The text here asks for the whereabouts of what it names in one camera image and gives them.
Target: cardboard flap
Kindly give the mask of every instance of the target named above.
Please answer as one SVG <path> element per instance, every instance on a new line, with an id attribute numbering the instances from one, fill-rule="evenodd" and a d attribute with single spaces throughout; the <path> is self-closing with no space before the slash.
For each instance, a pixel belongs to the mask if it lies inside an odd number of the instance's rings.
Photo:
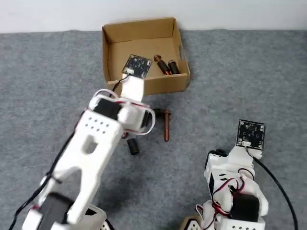
<path id="1" fill-rule="evenodd" d="M 108 43 L 125 42 L 139 39 L 171 37 L 175 18 L 152 19 L 104 26 Z"/>

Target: small object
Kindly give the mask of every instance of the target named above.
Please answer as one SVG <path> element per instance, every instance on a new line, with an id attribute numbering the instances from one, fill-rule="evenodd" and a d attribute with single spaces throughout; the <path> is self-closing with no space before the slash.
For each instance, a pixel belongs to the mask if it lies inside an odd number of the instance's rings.
<path id="1" fill-rule="evenodd" d="M 179 69 L 176 65 L 176 62 L 174 60 L 170 60 L 168 62 L 168 67 L 170 68 L 172 74 L 180 74 Z"/>
<path id="2" fill-rule="evenodd" d="M 168 110 L 165 110 L 164 115 L 164 141 L 169 141 L 169 117 L 170 112 Z"/>
<path id="3" fill-rule="evenodd" d="M 236 145 L 255 150 L 263 150 L 265 124 L 247 120 L 240 120 Z"/>
<path id="4" fill-rule="evenodd" d="M 129 147 L 131 155 L 136 155 L 140 152 L 138 143 L 136 142 L 135 138 L 131 138 L 127 140 L 127 143 L 128 143 L 128 147 Z"/>
<path id="5" fill-rule="evenodd" d="M 171 113 L 166 109 L 154 109 L 156 117 L 164 116 L 164 141 L 169 141 L 169 120 Z"/>
<path id="6" fill-rule="evenodd" d="M 124 66 L 123 73 L 144 79 L 151 64 L 150 59 L 131 54 Z"/>
<path id="7" fill-rule="evenodd" d="M 128 137 L 129 133 L 125 132 L 123 133 L 123 135 L 121 135 L 121 138 L 122 139 L 126 139 Z"/>
<path id="8" fill-rule="evenodd" d="M 153 59 L 154 59 L 154 61 L 157 62 L 157 64 L 158 64 L 160 70 L 161 70 L 165 75 L 170 75 L 170 74 L 171 74 L 171 73 L 170 73 L 170 70 L 169 70 L 169 68 L 168 68 L 168 66 L 167 66 L 167 64 L 161 59 L 161 56 L 160 56 L 160 55 L 156 54 L 156 55 L 154 56 Z"/>

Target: black rubber cap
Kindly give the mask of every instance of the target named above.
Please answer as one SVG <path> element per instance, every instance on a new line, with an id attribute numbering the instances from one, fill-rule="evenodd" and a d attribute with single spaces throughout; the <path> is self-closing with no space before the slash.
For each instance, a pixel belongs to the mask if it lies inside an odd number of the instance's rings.
<path id="1" fill-rule="evenodd" d="M 131 139 L 127 140 L 127 143 L 128 143 L 128 147 L 129 147 L 131 155 L 136 155 L 140 152 L 138 143 L 136 142 L 136 139 L 131 138 Z"/>

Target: copper screw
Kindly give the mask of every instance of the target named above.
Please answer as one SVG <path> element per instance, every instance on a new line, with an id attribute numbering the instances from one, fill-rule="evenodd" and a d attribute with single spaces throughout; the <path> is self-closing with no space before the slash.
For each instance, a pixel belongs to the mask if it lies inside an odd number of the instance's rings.
<path id="1" fill-rule="evenodd" d="M 164 141 L 169 141 L 169 120 L 170 120 L 170 112 L 165 110 L 164 113 Z"/>

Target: white wall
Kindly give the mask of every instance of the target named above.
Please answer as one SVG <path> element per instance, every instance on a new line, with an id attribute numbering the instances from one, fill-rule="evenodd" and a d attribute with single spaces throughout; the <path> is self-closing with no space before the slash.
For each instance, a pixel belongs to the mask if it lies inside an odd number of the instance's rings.
<path id="1" fill-rule="evenodd" d="M 307 0 L 1 0 L 0 33 L 175 16 L 184 29 L 307 29 Z"/>

